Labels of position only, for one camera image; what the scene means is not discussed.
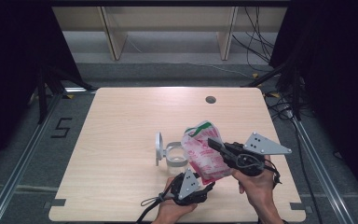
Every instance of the black curtain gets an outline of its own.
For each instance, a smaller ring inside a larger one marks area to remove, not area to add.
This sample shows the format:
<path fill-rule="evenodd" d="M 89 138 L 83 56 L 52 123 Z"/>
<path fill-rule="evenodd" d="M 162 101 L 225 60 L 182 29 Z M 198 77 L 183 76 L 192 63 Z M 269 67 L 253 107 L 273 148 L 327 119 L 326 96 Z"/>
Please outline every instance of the black curtain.
<path fill-rule="evenodd" d="M 0 1 L 0 150 L 7 145 L 45 65 L 81 80 L 51 7 Z"/>
<path fill-rule="evenodd" d="M 316 10 L 327 12 L 324 22 L 315 24 L 319 26 L 312 34 L 316 41 L 299 69 L 314 111 L 358 180 L 358 1 L 329 0 L 322 9 L 294 2 L 284 18 L 271 64 L 278 66 L 292 52 L 304 19 Z"/>

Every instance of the red and white bag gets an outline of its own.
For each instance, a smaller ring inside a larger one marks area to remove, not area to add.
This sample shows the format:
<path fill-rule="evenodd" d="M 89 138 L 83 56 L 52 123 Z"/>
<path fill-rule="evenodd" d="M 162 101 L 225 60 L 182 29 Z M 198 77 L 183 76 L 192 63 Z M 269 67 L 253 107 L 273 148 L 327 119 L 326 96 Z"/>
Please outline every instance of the red and white bag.
<path fill-rule="evenodd" d="M 208 138 L 222 142 L 219 131 L 208 120 L 194 128 L 187 128 L 182 138 L 190 165 L 200 175 L 204 185 L 230 175 L 230 168 L 223 162 L 220 153 L 208 146 Z"/>

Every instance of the desk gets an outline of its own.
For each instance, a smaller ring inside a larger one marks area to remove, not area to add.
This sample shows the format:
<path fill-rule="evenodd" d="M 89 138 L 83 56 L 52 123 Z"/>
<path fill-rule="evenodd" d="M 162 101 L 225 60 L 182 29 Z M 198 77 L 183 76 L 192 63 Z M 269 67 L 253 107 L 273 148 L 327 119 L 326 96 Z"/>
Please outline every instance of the desk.
<path fill-rule="evenodd" d="M 216 99 L 208 104 L 207 96 Z M 133 222 L 145 210 L 141 201 L 164 189 L 165 162 L 156 166 L 155 137 L 164 146 L 181 141 L 187 127 L 212 122 L 225 142 L 245 142 L 253 131 L 279 142 L 259 89 L 254 88 L 101 88 L 97 91 L 49 217 L 54 221 Z M 303 221 L 303 210 L 284 156 L 272 161 L 282 175 L 274 200 L 282 218 Z M 256 221 L 246 196 L 231 176 L 216 182 L 208 200 L 180 221 Z M 144 221 L 153 220 L 155 208 Z"/>

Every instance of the metal bracket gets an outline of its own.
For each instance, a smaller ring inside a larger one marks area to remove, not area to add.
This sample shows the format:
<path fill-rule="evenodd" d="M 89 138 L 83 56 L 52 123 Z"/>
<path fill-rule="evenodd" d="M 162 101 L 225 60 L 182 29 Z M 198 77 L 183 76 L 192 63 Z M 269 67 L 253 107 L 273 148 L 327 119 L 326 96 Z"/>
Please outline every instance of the metal bracket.
<path fill-rule="evenodd" d="M 182 167 L 186 166 L 188 164 L 188 159 L 183 158 L 182 160 L 172 160 L 167 157 L 167 155 L 170 153 L 170 150 L 175 147 L 182 147 L 182 144 L 180 142 L 171 142 L 167 145 L 167 148 L 163 147 L 162 143 L 162 136 L 161 133 L 156 133 L 156 166 L 158 166 L 158 162 L 162 160 L 162 158 L 166 158 L 167 164 L 171 167 Z"/>
<path fill-rule="evenodd" d="M 180 188 L 179 192 L 179 199 L 182 200 L 192 192 L 195 192 L 197 189 L 200 188 L 200 182 L 194 176 L 193 172 L 190 168 L 186 169 L 185 177 L 183 179 L 182 187 Z"/>
<path fill-rule="evenodd" d="M 259 155 L 285 155 L 292 153 L 292 149 L 283 147 L 257 132 L 251 134 L 249 139 L 243 145 L 243 149 Z"/>

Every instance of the hand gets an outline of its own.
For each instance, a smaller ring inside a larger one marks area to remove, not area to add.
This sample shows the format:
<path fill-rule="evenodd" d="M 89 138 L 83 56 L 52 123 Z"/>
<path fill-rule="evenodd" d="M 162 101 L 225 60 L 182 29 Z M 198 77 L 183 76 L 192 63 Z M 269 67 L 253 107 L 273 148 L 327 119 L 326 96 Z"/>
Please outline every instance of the hand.
<path fill-rule="evenodd" d="M 273 173 L 264 170 L 260 175 L 247 176 L 236 169 L 231 174 L 240 182 L 240 194 L 246 192 L 262 223 L 283 223 L 273 201 Z"/>
<path fill-rule="evenodd" d="M 165 189 L 171 184 L 173 177 L 168 178 Z M 177 205 L 173 200 L 166 200 L 159 205 L 158 214 L 153 224 L 173 224 L 179 218 L 196 209 L 197 204 L 192 203 L 187 206 Z"/>

